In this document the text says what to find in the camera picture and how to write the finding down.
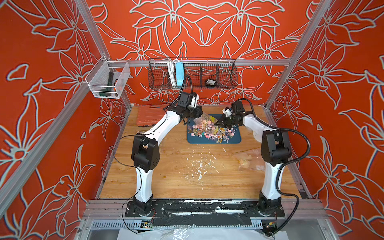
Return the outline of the clear acrylic box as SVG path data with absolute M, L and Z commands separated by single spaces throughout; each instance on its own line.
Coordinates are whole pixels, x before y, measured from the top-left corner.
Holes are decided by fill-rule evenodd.
M 114 73 L 113 93 L 110 97 L 101 97 L 99 91 L 107 85 L 109 72 Z M 101 56 L 87 75 L 86 83 L 95 98 L 119 99 L 130 76 L 128 62 L 109 61 L 105 56 Z

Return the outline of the light blue power bank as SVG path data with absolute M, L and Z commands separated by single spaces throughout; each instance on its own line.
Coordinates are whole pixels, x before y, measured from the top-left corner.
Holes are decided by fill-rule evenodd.
M 184 82 L 184 63 L 183 62 L 176 62 L 175 63 L 175 70 L 176 70 L 176 86 L 181 87 Z

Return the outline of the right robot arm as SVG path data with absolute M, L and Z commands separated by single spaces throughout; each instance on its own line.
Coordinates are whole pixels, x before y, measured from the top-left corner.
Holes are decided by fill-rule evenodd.
M 265 162 L 265 178 L 258 200 L 258 212 L 267 217 L 280 210 L 281 173 L 285 168 L 283 164 L 292 156 L 288 132 L 274 129 L 257 117 L 253 110 L 246 111 L 241 101 L 223 109 L 223 114 L 215 125 L 228 130 L 233 126 L 245 126 L 253 131 L 254 138 L 261 143 L 260 153 Z

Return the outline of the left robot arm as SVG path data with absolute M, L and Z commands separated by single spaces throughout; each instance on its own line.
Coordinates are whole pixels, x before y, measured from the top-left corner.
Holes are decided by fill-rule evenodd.
M 160 144 L 180 122 L 195 119 L 203 114 L 198 105 L 199 95 L 181 92 L 176 102 L 165 108 L 165 115 L 150 130 L 134 136 L 131 158 L 137 173 L 137 189 L 132 198 L 133 207 L 141 215 L 152 210 L 153 171 L 160 161 Z

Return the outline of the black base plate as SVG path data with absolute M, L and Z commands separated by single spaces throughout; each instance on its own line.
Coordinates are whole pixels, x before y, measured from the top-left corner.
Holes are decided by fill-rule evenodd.
M 139 210 L 132 202 L 123 208 L 125 217 L 164 217 L 174 215 L 203 215 L 203 214 L 243 214 L 246 217 L 284 217 L 281 205 L 270 209 L 259 208 L 258 200 L 231 199 L 157 199 L 147 209 L 148 213 Z

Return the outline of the blue plastic tray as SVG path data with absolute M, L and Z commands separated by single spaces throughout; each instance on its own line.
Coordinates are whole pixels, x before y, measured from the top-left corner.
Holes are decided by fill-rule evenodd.
M 191 120 L 187 124 L 187 141 L 190 144 L 239 144 L 242 140 L 237 126 L 231 129 L 215 126 L 221 114 L 203 116 L 202 119 Z

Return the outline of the orange tool case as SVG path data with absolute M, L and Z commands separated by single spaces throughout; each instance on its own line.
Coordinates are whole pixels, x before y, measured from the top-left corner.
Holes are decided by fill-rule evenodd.
M 144 105 L 140 106 L 137 116 L 137 126 L 150 127 L 157 124 L 165 115 L 164 108 L 167 105 Z

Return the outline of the green black screwdriver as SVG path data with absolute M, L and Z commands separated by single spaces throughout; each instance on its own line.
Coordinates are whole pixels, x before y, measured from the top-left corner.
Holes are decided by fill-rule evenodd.
M 112 93 L 113 93 L 113 78 L 114 78 L 114 73 L 109 72 L 107 85 L 99 91 L 99 95 L 101 97 L 110 97 L 112 95 Z

